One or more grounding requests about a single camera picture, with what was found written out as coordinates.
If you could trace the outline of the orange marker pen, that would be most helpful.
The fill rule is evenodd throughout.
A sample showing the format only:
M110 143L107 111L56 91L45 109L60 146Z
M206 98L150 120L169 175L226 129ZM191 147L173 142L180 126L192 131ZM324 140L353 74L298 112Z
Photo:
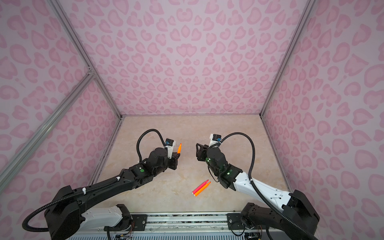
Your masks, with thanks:
M211 184L211 182L208 182L204 187L202 187L196 194L194 194L194 196L198 196L203 190L205 190L209 185Z
M178 147L177 154L180 154L180 153L181 153L181 149L182 149L182 143L180 143L180 145L179 145L179 147Z

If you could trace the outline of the pink marker pen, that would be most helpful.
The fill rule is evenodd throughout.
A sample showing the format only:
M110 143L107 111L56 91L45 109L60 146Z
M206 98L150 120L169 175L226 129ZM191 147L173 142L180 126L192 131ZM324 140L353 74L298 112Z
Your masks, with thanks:
M204 181L202 184L200 184L195 190L192 191L192 194L196 194L202 187L204 187L209 180Z

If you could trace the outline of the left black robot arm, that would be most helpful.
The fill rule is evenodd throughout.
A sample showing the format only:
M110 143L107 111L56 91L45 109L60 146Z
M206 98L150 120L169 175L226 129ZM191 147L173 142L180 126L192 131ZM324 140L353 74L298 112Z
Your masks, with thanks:
M70 186L60 189L54 205L44 213L51 239L70 238L93 219L89 215L92 207L151 182L167 169L176 170L179 157L177 152L169 154L164 148L156 148L143 162L123 169L113 178L74 190Z

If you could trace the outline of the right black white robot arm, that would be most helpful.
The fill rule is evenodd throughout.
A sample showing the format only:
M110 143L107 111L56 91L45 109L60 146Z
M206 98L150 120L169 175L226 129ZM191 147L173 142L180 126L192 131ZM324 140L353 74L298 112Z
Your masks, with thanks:
M246 229L258 226L283 231L292 240L314 240L320 216L301 191L290 193L271 187L228 163L218 147L196 145L196 157L205 162L211 174L225 188L247 194L267 207L247 203L240 216Z

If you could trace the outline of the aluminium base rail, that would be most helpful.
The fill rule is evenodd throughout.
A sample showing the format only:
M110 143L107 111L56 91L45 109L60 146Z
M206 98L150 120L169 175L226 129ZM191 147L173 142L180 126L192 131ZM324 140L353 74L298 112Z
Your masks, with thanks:
M240 212L133 213L133 230L80 230L72 240L287 240L264 225L246 229Z

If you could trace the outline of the aluminium frame corner post left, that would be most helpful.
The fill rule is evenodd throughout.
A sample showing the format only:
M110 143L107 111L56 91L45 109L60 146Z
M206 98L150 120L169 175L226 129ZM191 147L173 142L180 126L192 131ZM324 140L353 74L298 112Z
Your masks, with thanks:
M82 43L79 35L76 33L68 15L63 9L63 6L61 5L60 1L57 0L49 0L47 1L50 7L52 8L53 12L57 16L60 24L66 31L68 37L70 38L73 46L75 47L76 51L78 52L79 56L89 69L90 73L94 75L96 84L98 85L99 89L101 90L102 94L106 98L107 103L112 108L114 114L117 116L119 120L123 118L122 113L118 109L115 101L112 98L112 95L109 93L106 85L104 84L99 72L96 70L95 65L93 64L90 55L88 54L84 44Z

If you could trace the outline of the aluminium frame corner post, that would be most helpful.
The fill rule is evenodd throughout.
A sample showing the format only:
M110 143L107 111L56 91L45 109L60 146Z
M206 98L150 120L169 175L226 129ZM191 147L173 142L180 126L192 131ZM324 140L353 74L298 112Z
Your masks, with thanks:
M117 116L119 120L123 118L122 113L118 109L115 101L112 98L112 95L109 93L106 85L104 84L99 72L96 70L95 65L93 64L90 55L88 54L84 44L82 43L79 35L76 33L68 15L63 9L63 6L61 5L60 1L57 0L49 0L47 1L50 7L52 8L53 12L57 16L60 24L66 31L68 37L70 38L73 46L75 47L76 51L78 52L79 56L89 69L90 73L94 75L96 84L98 85L99 89L101 90L102 94L106 98L107 103L112 108L114 114Z
M293 32L293 35L291 37L291 40L289 41L288 47L286 49L286 52L284 54L284 57L282 58L282 61L280 63L280 66L278 68L278 71L275 75L275 78L272 82L271 88L267 94L266 101L262 107L262 110L260 112L260 118L263 119L266 115L267 108L272 100L272 97L276 91L276 88L278 86L279 81L282 79L283 73L285 72L287 66L289 65L290 59L292 55L294 54L295 48L297 47L300 38L308 25L310 18L313 14L314 9L316 8L318 4L318 1L316 0L310 0L306 2L306 5L303 10L303 14L299 18L298 25Z

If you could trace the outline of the aluminium frame strut left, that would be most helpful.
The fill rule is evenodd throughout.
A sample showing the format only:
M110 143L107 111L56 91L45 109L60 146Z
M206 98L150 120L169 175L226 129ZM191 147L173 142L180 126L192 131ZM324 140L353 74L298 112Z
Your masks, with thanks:
M1 192L9 186L14 177L21 171L26 162L30 159L31 155L37 148L44 142L47 136L57 126L61 119L66 115L70 107L77 101L84 90L94 79L95 73L90 71L76 85L76 87L66 96L66 98L58 105L53 113L43 122L43 124L35 131L32 137L23 145L11 161L6 165L1 172Z

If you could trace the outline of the aluminium frame corner post right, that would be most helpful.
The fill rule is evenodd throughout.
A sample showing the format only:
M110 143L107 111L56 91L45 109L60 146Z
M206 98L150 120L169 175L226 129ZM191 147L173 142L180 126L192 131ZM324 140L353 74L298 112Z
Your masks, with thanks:
M260 118L263 119L266 115L267 108L272 100L272 97L276 91L276 88L278 86L279 81L282 79L283 73L285 72L287 66L289 65L290 59L292 55L294 54L295 48L297 47L300 38L308 25L310 18L313 14L314 9L316 8L318 4L318 1L316 0L310 0L306 2L306 5L303 10L303 14L299 18L298 25L293 32L293 35L291 37L291 40L289 41L288 47L286 49L286 52L284 54L284 57L282 58L282 61L280 63L280 66L278 68L278 71L275 75L275 78L272 82L271 88L267 94L266 101L262 107L262 110L260 112Z

